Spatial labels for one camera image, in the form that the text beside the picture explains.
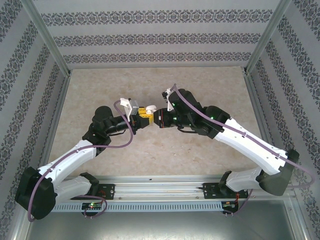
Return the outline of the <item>aluminium table side rail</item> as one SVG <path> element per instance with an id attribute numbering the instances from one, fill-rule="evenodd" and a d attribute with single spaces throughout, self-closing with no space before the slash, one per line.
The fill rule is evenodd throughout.
<path id="1" fill-rule="evenodd" d="M 47 135 L 45 143 L 44 143 L 44 147 L 43 147 L 43 150 L 41 153 L 41 158 L 40 158 L 40 162 L 38 164 L 38 167 L 41 167 L 42 165 L 46 165 L 49 162 L 51 150 L 53 147 L 53 143 L 54 143 L 55 135 L 57 132 L 59 120 L 60 120 L 61 113 L 63 110 L 63 105 L 64 105 L 64 102 L 66 99 L 71 76 L 72 76 L 72 73 L 70 73 L 69 76 L 65 78 L 65 80 L 60 88 L 59 98 L 56 102 L 54 115 L 53 115 L 52 120 L 50 122 L 51 124 L 49 127 L 49 132 L 48 132 L 48 135 Z"/>
<path id="2" fill-rule="evenodd" d="M 244 74 L 243 78 L 247 87 L 255 118 L 257 120 L 257 125 L 259 128 L 261 139 L 267 142 L 268 144 L 274 146 L 252 78 L 247 74 Z"/>

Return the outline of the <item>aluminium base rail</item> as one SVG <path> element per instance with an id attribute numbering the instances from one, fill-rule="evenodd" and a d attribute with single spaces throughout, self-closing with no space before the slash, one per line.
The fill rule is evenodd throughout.
<path id="1" fill-rule="evenodd" d="M 208 201 L 201 189 L 220 175 L 97 176 L 102 184 L 114 184 L 113 202 Z"/>

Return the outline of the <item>aluminium frame post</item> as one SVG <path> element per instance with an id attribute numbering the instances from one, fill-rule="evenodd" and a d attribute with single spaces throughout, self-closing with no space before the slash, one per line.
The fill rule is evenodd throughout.
<path id="1" fill-rule="evenodd" d="M 279 0 L 279 3 L 275 8 L 266 28 L 264 29 L 256 47 L 254 48 L 247 65 L 243 68 L 244 70 L 246 70 L 247 75 L 249 75 L 253 71 L 253 68 L 259 60 L 259 57 L 261 56 L 266 45 L 270 41 L 274 31 L 277 28 L 277 25 L 281 21 L 283 15 L 287 11 L 291 2 L 292 0 Z"/>
<path id="2" fill-rule="evenodd" d="M 63 55 L 61 54 L 53 36 L 51 35 L 45 21 L 43 20 L 41 14 L 36 8 L 33 0 L 20 0 L 22 6 L 24 7 L 25 11 L 31 18 L 33 24 L 35 25 L 38 33 L 40 34 L 41 38 L 43 39 L 44 43 L 48 47 L 50 53 L 52 54 L 55 62 L 59 66 L 60 70 L 62 71 L 65 77 L 69 77 L 71 70 L 69 69 Z"/>

